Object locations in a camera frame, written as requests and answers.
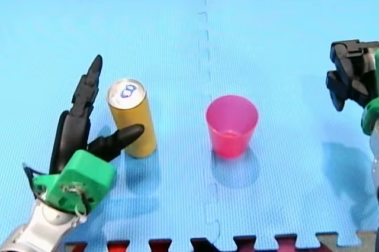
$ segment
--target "can pull tab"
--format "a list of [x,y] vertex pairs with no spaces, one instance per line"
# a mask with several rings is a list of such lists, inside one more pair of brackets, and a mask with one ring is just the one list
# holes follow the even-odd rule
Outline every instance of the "can pull tab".
[[131,97],[131,95],[136,89],[137,87],[135,85],[126,85],[125,88],[120,93],[121,98]]

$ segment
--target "black robotic finger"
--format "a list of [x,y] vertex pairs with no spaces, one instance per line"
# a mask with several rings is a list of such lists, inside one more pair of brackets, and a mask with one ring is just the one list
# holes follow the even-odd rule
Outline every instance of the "black robotic finger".
[[132,125],[117,130],[108,137],[98,137],[88,144],[88,151],[93,155],[109,162],[120,155],[121,150],[136,141],[144,132],[144,126]]
[[60,115],[52,157],[50,174],[60,173],[77,150],[87,148],[91,121],[89,116],[98,94],[102,57],[97,57],[82,75],[72,97],[72,107]]
[[337,71],[329,71],[326,74],[326,87],[329,89],[334,107],[337,111],[342,111],[348,99],[348,90]]

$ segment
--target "plastic cup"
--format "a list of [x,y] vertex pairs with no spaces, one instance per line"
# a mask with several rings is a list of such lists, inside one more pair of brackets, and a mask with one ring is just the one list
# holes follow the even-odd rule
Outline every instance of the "plastic cup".
[[213,151],[232,159],[247,149],[258,123],[258,111],[246,98],[227,95],[209,105],[205,118]]

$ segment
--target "cup rim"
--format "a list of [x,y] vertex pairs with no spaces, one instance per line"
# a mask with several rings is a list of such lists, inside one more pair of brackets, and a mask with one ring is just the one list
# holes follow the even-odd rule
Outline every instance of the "cup rim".
[[[211,124],[209,123],[209,119],[208,119],[208,116],[209,116],[209,111],[210,111],[210,108],[211,106],[216,102],[216,101],[219,101],[221,99],[224,99],[226,97],[235,97],[235,98],[239,98],[239,99],[242,99],[244,101],[246,101],[248,104],[250,104],[250,106],[252,106],[255,114],[256,114],[256,119],[253,123],[253,125],[251,126],[251,129],[243,134],[239,134],[237,136],[229,136],[221,131],[218,131],[216,130],[214,127],[211,126]],[[212,130],[212,132],[216,133],[217,135],[220,135],[222,137],[228,137],[230,139],[237,139],[237,138],[240,138],[240,137],[243,137],[243,136],[247,136],[247,135],[250,135],[253,133],[254,129],[256,128],[257,124],[258,124],[258,121],[259,121],[259,112],[258,112],[258,109],[256,108],[256,106],[247,98],[243,97],[243,96],[240,96],[240,95],[223,95],[223,96],[220,96],[218,98],[216,98],[215,100],[213,100],[207,107],[207,111],[205,112],[205,120],[207,121],[207,124],[208,124],[208,127],[210,130]]]

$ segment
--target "green robot part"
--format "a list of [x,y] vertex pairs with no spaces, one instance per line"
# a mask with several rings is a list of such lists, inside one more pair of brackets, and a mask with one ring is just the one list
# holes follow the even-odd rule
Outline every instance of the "green robot part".
[[[375,52],[375,68],[376,68],[376,78],[377,78],[377,86],[379,88],[379,49]],[[366,135],[371,135],[375,122],[379,119],[379,98],[375,98],[370,101],[362,115],[361,127],[363,133]]]
[[78,150],[60,174],[37,176],[33,185],[39,193],[44,192],[44,200],[56,208],[88,214],[111,190],[115,173],[111,164]]

